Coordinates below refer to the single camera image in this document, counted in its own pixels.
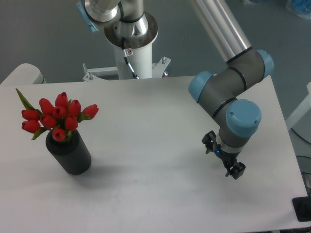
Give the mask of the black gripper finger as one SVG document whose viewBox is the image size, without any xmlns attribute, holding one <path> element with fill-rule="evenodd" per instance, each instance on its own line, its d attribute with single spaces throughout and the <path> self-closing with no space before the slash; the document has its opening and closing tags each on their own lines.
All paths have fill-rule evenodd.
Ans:
<svg viewBox="0 0 311 233">
<path fill-rule="evenodd" d="M 208 132 L 202 139 L 202 143 L 205 145 L 206 154 L 214 152 L 216 148 L 216 134 L 214 131 Z"/>
<path fill-rule="evenodd" d="M 225 162 L 224 166 L 227 170 L 225 176 L 232 176 L 235 180 L 242 176 L 246 169 L 245 164 L 237 161 L 234 161 L 233 163 Z"/>
</svg>

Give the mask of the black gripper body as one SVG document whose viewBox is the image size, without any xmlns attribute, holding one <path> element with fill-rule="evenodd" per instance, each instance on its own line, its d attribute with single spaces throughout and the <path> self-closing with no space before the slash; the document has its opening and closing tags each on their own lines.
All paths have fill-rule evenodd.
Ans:
<svg viewBox="0 0 311 233">
<path fill-rule="evenodd" d="M 212 150 L 222 160 L 225 167 L 233 167 L 237 161 L 237 156 L 241 152 L 240 147 L 235 148 L 227 145 L 219 135 L 216 135 Z"/>
</svg>

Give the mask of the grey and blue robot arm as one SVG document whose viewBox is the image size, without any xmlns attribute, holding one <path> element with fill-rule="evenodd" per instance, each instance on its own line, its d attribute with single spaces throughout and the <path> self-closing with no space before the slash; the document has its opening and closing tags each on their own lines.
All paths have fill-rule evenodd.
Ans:
<svg viewBox="0 0 311 233">
<path fill-rule="evenodd" d="M 227 68 L 219 74 L 203 71 L 189 84 L 192 98 L 219 125 L 218 133 L 208 132 L 202 139 L 206 151 L 223 162 L 227 175 L 239 178 L 245 165 L 237 161 L 261 121 L 259 107 L 238 96 L 268 77 L 274 69 L 272 57 L 254 50 L 223 0 L 193 0 L 204 28 L 214 42 Z M 102 29 L 115 47 L 119 79 L 153 78 L 151 45 L 158 35 L 155 18 L 144 10 L 141 0 L 80 0 L 77 8 L 88 28 Z"/>
</svg>

